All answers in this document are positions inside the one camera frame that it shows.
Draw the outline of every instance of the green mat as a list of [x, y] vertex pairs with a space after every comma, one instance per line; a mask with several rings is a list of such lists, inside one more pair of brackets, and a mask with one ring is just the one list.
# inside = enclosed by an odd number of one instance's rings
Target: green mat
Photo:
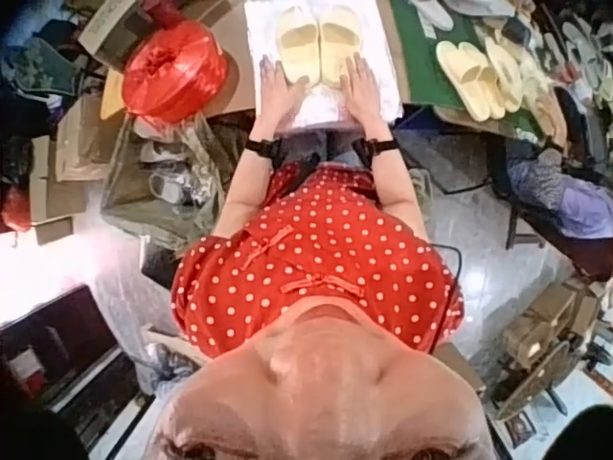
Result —
[[[408, 0], [390, 1], [406, 62], [411, 103], [464, 110], [462, 100], [439, 66], [436, 48], [440, 41], [446, 40], [456, 45], [466, 41], [485, 51], [477, 37], [472, 19], [447, 9], [453, 18], [453, 30], [444, 32], [432, 29], [433, 32], [429, 33], [434, 33], [435, 36], [430, 37], [426, 36], [428, 32], [425, 32], [421, 25], [417, 9], [409, 4]], [[538, 138], [542, 137], [536, 119], [525, 108], [508, 113], [503, 121]]]

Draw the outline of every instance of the plastic bag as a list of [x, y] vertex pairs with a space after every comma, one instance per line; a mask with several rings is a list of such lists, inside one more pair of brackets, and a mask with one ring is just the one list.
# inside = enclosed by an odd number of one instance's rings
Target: plastic bag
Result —
[[32, 228], [30, 199], [16, 186], [11, 186], [2, 206], [2, 220], [15, 232], [25, 233]]
[[179, 123], [210, 101], [228, 74], [213, 34], [195, 21], [160, 30], [132, 56], [124, 72], [127, 110]]

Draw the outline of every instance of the red polka dot dress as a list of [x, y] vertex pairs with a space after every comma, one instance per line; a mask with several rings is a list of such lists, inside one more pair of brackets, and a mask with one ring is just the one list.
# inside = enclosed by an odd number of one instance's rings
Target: red polka dot dress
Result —
[[464, 315], [439, 254], [377, 209], [369, 172], [324, 165], [295, 193], [280, 193], [296, 164], [271, 180], [265, 207], [231, 239], [208, 237], [175, 275], [173, 315], [191, 343], [217, 357], [306, 296], [353, 301], [408, 346], [429, 351]]

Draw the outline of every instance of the box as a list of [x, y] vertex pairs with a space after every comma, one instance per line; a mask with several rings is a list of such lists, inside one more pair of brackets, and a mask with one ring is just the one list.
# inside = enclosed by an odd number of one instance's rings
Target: box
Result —
[[36, 242], [43, 246], [50, 242], [56, 242], [73, 234], [73, 218], [59, 218], [39, 223], [33, 227]]
[[49, 136], [33, 139], [34, 167], [30, 174], [32, 224], [43, 223], [85, 211], [85, 190], [81, 182], [56, 179], [56, 144]]
[[125, 113], [101, 120], [102, 96], [86, 94], [70, 107], [57, 126], [56, 177], [101, 180], [106, 177]]

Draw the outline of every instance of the cord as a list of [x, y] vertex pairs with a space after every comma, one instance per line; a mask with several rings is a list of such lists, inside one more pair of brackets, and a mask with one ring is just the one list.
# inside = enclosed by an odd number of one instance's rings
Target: cord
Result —
[[434, 341], [432, 342], [432, 347], [430, 348], [428, 352], [430, 355], [434, 353], [434, 349], [436, 348], [437, 344], [439, 343], [439, 339], [441, 338], [441, 333], [443, 332], [444, 319], [447, 317], [447, 312], [449, 311], [449, 307], [451, 307], [451, 301], [453, 300], [453, 296], [458, 290], [458, 284], [460, 282], [460, 275], [462, 274], [462, 263], [463, 263], [462, 251], [460, 251], [460, 249], [458, 249], [457, 247], [447, 246], [446, 244], [434, 244], [434, 243], [431, 245], [432, 247], [436, 247], [438, 249], [447, 249], [449, 251], [454, 252], [458, 256], [458, 269], [453, 278], [453, 284], [451, 285], [451, 290], [449, 291], [449, 295], [447, 296], [447, 302], [445, 303], [445, 306], [443, 309], [443, 316], [441, 317], [441, 321], [439, 321], [439, 327], [437, 329], [437, 333], [434, 335]]

